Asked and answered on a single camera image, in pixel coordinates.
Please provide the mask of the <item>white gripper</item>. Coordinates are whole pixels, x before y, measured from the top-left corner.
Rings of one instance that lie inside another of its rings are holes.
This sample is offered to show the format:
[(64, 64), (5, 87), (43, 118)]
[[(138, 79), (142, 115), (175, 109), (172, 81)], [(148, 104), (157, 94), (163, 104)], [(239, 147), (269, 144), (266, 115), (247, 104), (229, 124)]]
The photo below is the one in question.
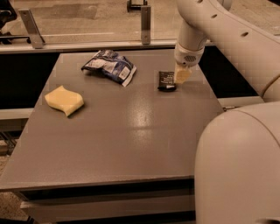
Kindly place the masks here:
[(174, 83), (184, 83), (192, 74), (189, 67), (196, 66), (202, 57), (205, 47), (200, 45), (175, 45), (174, 59)]

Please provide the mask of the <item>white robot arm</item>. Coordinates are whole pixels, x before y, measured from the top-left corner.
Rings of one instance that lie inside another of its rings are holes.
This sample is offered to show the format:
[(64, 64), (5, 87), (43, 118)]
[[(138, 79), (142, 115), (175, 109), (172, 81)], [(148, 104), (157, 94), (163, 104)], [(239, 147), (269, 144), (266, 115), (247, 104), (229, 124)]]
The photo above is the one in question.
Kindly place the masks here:
[(196, 65), (211, 40), (263, 99), (205, 127), (194, 168), (196, 224), (279, 224), (280, 43), (231, 14), (231, 2), (177, 0), (177, 63)]

